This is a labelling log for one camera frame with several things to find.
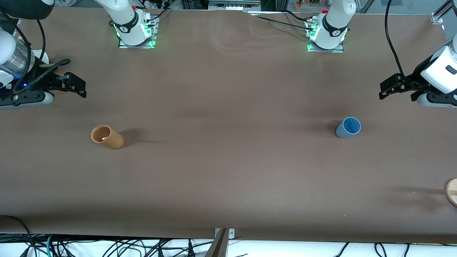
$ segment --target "wooden disc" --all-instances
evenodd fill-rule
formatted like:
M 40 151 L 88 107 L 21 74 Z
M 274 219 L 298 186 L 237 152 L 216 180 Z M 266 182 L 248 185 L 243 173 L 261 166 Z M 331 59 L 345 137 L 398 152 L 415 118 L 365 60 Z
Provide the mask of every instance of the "wooden disc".
M 457 207 L 457 178 L 453 178 L 446 183 L 444 187 L 446 191 L 446 197 L 449 202 L 452 203 L 455 207 Z

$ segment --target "brown table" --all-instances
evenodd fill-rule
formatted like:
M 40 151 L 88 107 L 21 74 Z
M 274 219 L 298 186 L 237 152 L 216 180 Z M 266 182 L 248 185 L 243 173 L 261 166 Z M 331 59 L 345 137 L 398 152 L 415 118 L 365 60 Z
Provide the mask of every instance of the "brown table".
M 35 233 L 455 242 L 456 111 L 378 99 L 398 71 L 382 15 L 354 16 L 344 54 L 308 53 L 299 29 L 240 11 L 172 11 L 149 50 L 118 49 L 108 21 L 83 8 L 43 21 L 87 98 L 0 112 L 0 213 Z M 445 41 L 428 16 L 390 21 L 408 73 Z M 40 48 L 36 23 L 22 27 Z M 347 116 L 362 131 L 336 138 Z M 99 124 L 126 146 L 93 143 Z

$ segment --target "blue cup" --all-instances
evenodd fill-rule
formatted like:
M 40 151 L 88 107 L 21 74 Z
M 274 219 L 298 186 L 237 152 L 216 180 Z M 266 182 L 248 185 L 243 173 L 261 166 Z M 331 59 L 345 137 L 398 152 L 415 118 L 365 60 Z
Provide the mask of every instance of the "blue cup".
M 336 128 L 336 135 L 339 138 L 348 138 L 360 132 L 362 125 L 354 117 L 345 118 Z

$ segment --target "brown cup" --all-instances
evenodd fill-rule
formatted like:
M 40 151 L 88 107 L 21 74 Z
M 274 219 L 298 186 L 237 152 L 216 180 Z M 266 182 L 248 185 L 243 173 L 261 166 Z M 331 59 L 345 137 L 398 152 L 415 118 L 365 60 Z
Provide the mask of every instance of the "brown cup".
M 98 125 L 90 134 L 92 141 L 117 150 L 124 145 L 124 137 L 107 125 Z

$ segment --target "teal cable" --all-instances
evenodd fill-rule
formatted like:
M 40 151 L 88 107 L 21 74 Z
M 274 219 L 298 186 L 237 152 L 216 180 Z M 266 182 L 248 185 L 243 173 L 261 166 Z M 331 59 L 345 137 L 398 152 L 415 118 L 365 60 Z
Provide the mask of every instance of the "teal cable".
M 49 250 L 49 245 L 51 244 L 51 237 L 52 235 L 49 235 L 48 241 L 46 242 L 46 252 L 48 253 L 48 257 L 51 257 L 51 251 Z

